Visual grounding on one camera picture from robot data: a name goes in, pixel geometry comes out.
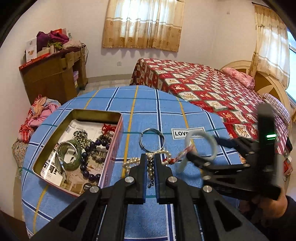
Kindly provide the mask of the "right hand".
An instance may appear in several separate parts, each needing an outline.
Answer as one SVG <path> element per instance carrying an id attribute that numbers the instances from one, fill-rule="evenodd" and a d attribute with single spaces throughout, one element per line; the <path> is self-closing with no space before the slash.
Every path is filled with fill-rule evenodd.
<path id="1" fill-rule="evenodd" d="M 256 204 L 262 210 L 262 216 L 267 219 L 280 218 L 284 215 L 287 209 L 287 198 L 284 189 L 281 189 L 280 196 L 277 200 L 258 196 L 251 201 L 241 201 L 239 204 L 239 210 L 242 213 L 250 211 L 251 203 Z"/>

